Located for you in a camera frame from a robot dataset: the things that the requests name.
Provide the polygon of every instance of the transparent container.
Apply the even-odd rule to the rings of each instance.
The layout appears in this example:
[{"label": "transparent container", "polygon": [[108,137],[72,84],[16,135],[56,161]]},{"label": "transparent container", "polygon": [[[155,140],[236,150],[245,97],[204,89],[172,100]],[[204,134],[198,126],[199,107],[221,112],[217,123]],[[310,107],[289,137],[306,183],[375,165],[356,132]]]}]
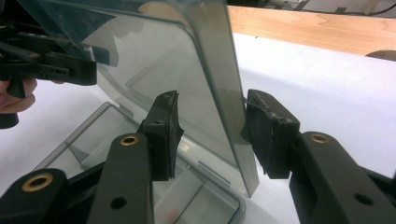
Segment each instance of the transparent container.
[{"label": "transparent container", "polygon": [[[106,160],[112,140],[135,133],[133,114],[104,103],[35,169],[57,168],[67,178]],[[175,179],[153,182],[155,223],[239,223],[244,201],[177,157]]]}]

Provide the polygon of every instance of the finger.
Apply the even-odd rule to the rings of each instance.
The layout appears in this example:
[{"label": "finger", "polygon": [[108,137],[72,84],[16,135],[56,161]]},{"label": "finger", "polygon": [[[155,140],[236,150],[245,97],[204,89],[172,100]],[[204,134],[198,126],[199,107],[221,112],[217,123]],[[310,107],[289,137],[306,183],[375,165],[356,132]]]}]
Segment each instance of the finger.
[{"label": "finger", "polygon": [[[37,81],[35,80],[35,78],[24,77],[23,87],[25,90],[25,98],[23,99],[29,97],[32,94],[32,92],[35,90],[36,86],[37,86]],[[18,101],[23,100],[21,98],[9,95],[6,91],[3,93],[3,95],[6,97],[6,100],[4,100],[3,97],[0,97],[0,106],[13,105],[16,104]]]},{"label": "finger", "polygon": [[35,87],[37,87],[37,80],[32,77],[24,77],[23,87],[25,89],[25,95],[28,96],[32,94],[32,92],[35,90]]},{"label": "finger", "polygon": [[18,102],[0,107],[0,114],[11,114],[22,112],[23,110],[29,108],[32,104],[35,103],[35,96],[30,94],[24,99],[19,100]]},{"label": "finger", "polygon": [[0,94],[7,90],[8,85],[9,81],[0,81]]}]

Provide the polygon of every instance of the wooden surface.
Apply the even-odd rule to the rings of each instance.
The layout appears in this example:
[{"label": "wooden surface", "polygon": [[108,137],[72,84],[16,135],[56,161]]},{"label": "wooden surface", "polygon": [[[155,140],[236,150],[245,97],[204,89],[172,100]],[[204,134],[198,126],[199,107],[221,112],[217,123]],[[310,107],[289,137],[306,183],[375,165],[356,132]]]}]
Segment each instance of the wooden surface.
[{"label": "wooden surface", "polygon": [[396,49],[396,20],[229,7],[233,32],[366,55]]}]

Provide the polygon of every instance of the black plastic handle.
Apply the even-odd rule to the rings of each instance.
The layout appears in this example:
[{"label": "black plastic handle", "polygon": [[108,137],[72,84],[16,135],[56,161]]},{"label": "black plastic handle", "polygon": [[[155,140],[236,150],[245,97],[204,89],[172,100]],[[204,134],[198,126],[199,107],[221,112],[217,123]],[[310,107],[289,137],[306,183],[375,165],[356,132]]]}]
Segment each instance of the black plastic handle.
[{"label": "black plastic handle", "polygon": [[14,114],[0,114],[0,129],[8,129],[17,125],[19,122],[18,115]]}]

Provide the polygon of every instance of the transparent acrylic panel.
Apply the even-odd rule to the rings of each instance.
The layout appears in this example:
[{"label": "transparent acrylic panel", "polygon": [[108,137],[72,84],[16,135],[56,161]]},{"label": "transparent acrylic panel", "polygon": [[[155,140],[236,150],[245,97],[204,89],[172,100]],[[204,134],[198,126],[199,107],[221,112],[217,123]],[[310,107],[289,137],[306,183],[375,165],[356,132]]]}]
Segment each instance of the transparent acrylic panel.
[{"label": "transparent acrylic panel", "polygon": [[[258,185],[245,136],[245,108],[227,8],[211,1],[20,1],[52,35],[63,35],[98,62],[99,85],[140,122],[155,97],[176,90],[179,120],[204,163],[251,195]],[[219,157],[219,164],[208,162]]]}]

